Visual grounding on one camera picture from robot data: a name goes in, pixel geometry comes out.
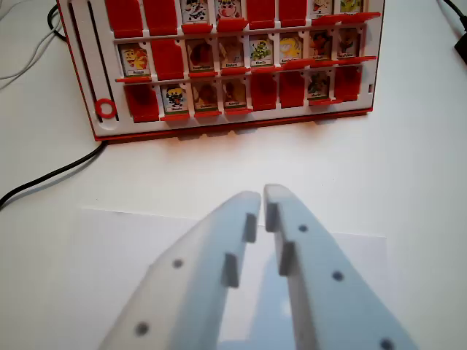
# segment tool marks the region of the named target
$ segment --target white surface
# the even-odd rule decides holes
[[[466,0],[456,2],[467,12]],[[24,64],[53,4],[21,4],[0,22],[2,74]],[[388,1],[368,117],[113,145],[84,171],[7,206],[0,349],[36,348],[78,208],[200,219],[230,195],[271,182],[297,193],[331,232],[386,236],[402,324],[421,349],[462,349],[467,68],[457,40],[436,1]],[[55,40],[0,93],[0,126],[0,193],[96,147],[64,43]]]
[[[157,257],[195,220],[78,211],[68,256],[50,293],[43,342],[36,349],[93,350]],[[390,305],[386,238],[334,234],[352,264]],[[240,288],[229,289],[218,350],[292,350],[287,282],[277,273],[274,234],[258,227],[247,245]]]

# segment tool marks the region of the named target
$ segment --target guess who game board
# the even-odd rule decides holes
[[[58,0],[97,140],[364,114],[385,0]]]

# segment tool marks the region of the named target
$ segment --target cartoon character picture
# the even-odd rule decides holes
[[[181,0],[183,23],[208,23],[207,0]]]
[[[217,20],[220,18],[239,18],[242,15],[240,0],[215,0]]]
[[[267,35],[250,36],[251,66],[270,66],[272,64],[272,41]]]
[[[191,71],[212,71],[212,46],[204,39],[187,40],[188,63]]]
[[[147,52],[137,42],[119,45],[118,49],[126,77],[151,74],[147,67]]]
[[[356,28],[339,29],[339,47],[337,58],[358,56],[359,34]]]
[[[309,55],[315,60],[331,59],[331,36],[328,31],[310,31]]]
[[[341,12],[357,13],[362,10],[362,0],[341,0]]]
[[[245,85],[238,79],[223,81],[224,108],[242,108],[247,105]]]
[[[325,71],[313,71],[308,84],[308,99],[320,100],[329,97],[329,77]]]
[[[312,5],[312,19],[330,15],[332,10],[332,0],[314,0]]]
[[[193,83],[193,100],[196,111],[216,110],[217,92],[213,82]]]
[[[280,34],[280,63],[301,58],[301,38],[296,34]]]
[[[188,110],[185,91],[180,87],[180,84],[162,85],[161,92],[166,114],[175,114]]]
[[[236,36],[219,38],[220,68],[243,67],[243,44]]]

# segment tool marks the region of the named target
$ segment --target white paper sheet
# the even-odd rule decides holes
[[[150,264],[194,220],[83,209],[51,293],[41,349],[95,350]],[[390,306],[386,238],[334,238],[371,288]],[[264,227],[247,245],[240,288],[230,289],[218,350],[293,350],[287,281],[277,273],[274,239]]]

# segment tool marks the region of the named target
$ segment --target white table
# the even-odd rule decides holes
[[[467,1],[456,2],[467,13]],[[0,73],[27,60],[52,5],[33,0],[0,22]],[[434,0],[387,2],[367,117],[112,145],[83,171],[8,205],[0,349],[35,349],[41,339],[77,208],[198,219],[269,182],[297,193],[332,232],[387,236],[397,317],[421,349],[465,347],[467,67],[453,49],[463,29],[442,8],[447,18]],[[1,194],[97,146],[63,42],[0,93],[0,126]]]

